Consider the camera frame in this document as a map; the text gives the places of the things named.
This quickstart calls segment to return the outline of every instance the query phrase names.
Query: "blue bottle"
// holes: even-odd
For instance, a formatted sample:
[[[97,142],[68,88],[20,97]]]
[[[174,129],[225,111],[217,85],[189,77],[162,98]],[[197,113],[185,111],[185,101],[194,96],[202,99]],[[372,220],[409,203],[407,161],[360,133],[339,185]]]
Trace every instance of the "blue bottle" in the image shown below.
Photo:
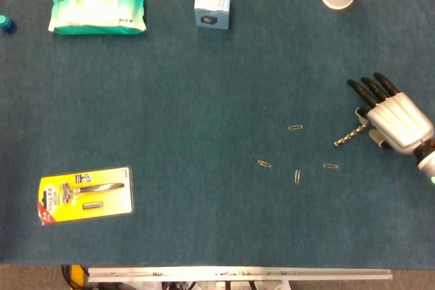
[[[9,16],[0,14],[0,27],[9,34],[16,32],[16,24]]]

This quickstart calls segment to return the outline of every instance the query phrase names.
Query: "floor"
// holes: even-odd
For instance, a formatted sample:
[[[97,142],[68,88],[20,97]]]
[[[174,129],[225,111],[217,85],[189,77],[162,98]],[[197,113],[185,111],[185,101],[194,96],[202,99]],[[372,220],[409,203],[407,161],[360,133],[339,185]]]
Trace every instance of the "floor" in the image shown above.
[[[434,290],[435,271],[394,271],[393,280],[299,281],[292,290]],[[0,265],[0,289],[68,290],[60,266]]]

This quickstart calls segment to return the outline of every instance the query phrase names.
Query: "table surface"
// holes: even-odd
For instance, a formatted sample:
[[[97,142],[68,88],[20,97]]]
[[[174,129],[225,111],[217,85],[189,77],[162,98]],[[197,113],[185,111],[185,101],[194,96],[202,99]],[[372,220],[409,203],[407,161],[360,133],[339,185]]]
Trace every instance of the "table surface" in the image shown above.
[[[367,134],[332,146],[364,105],[348,78],[380,71],[435,117],[434,0],[231,0],[228,31],[193,4],[147,0],[141,35],[61,37],[52,0],[0,0],[18,24],[0,37],[0,262],[435,268],[415,159]],[[41,176],[122,165],[134,214],[41,226]]]

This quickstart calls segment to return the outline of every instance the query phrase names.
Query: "robot finger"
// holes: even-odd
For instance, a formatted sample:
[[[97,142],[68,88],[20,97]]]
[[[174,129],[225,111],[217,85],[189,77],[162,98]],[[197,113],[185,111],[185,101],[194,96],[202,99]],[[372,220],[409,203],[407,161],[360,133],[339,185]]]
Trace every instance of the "robot finger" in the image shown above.
[[[368,86],[370,91],[373,92],[374,95],[382,102],[387,100],[389,95],[385,93],[381,87],[378,86],[378,84],[374,83],[370,78],[363,77],[362,82]]]
[[[362,97],[364,101],[372,108],[376,107],[379,102],[365,88],[352,79],[348,79],[347,83]]]
[[[395,87],[384,75],[380,73],[374,73],[373,76],[381,83],[381,85],[387,90],[390,96],[400,93],[399,89]]]

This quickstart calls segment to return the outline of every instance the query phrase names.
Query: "blue bottle cap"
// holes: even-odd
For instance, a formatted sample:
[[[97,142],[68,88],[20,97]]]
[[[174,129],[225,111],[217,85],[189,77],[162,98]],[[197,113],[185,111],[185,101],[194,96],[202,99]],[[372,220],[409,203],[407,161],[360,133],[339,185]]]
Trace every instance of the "blue bottle cap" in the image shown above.
[[[6,27],[9,25],[9,17],[0,15],[0,27]]]

